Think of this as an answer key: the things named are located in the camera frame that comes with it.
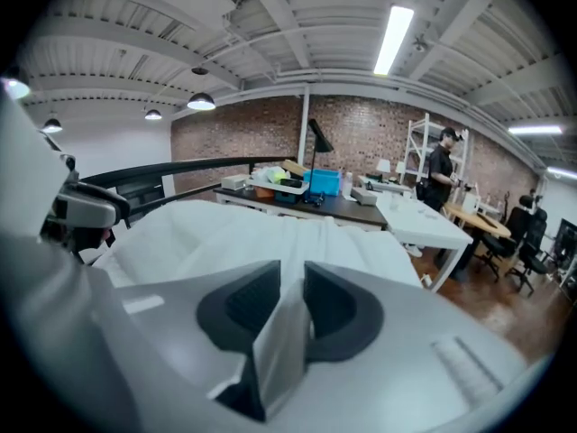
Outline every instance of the red brick wall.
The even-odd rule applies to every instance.
[[[200,157],[297,155],[301,100],[296,97],[260,99],[223,106],[213,112],[189,115],[172,124],[173,161]],[[309,117],[315,118],[334,147],[318,154],[316,167],[374,172],[380,158],[389,159],[394,170],[405,158],[408,121],[424,117],[413,106],[361,97],[311,97]],[[460,130],[462,125],[431,115],[431,120]],[[469,181],[477,181],[481,194],[511,203],[536,187],[536,175],[519,159],[481,134],[470,131],[472,159],[467,165]],[[305,164],[312,159],[313,135],[307,135]],[[206,170],[176,176],[177,192],[218,181],[222,175],[246,171]]]
[[[172,123],[172,160],[267,155],[296,158],[301,115],[302,100],[297,97],[246,101],[189,115]],[[248,173],[248,166],[175,175],[174,186],[178,194],[238,173]],[[212,193],[195,198],[214,200]]]

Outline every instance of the ceiling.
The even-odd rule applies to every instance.
[[[393,4],[416,16],[390,75],[377,77]],[[24,104],[43,114],[92,101],[180,117],[198,91],[226,104],[309,85],[449,116],[536,169],[577,166],[570,70],[525,0],[54,0],[19,62],[32,78]],[[199,65],[207,76],[190,72]],[[520,141],[512,124],[561,124],[564,135]]]

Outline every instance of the black cap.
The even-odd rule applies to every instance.
[[[455,132],[454,128],[450,126],[444,128],[441,132],[441,139],[443,139],[444,136],[451,136],[451,138],[453,138],[455,141],[461,141],[462,139],[462,137],[459,136],[457,132]]]

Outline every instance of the white shelving unit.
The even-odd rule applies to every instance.
[[[421,178],[428,178],[428,162],[426,157],[433,152],[438,143],[444,126],[435,124],[429,119],[429,114],[425,114],[423,120],[418,122],[408,122],[407,148],[405,150],[405,172],[402,173],[400,182],[403,184],[405,174],[417,176],[417,181]],[[465,163],[467,161],[467,149],[469,146],[469,131],[463,132],[463,141],[458,142],[451,152],[450,158],[453,161],[453,170],[460,179],[463,179]],[[416,155],[417,167],[409,163],[409,157]]]

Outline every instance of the white cloth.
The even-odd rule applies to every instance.
[[[407,252],[388,232],[270,216],[205,201],[154,210],[94,264],[115,287],[202,276],[281,260],[281,292],[304,276],[305,260],[331,263],[421,287]]]

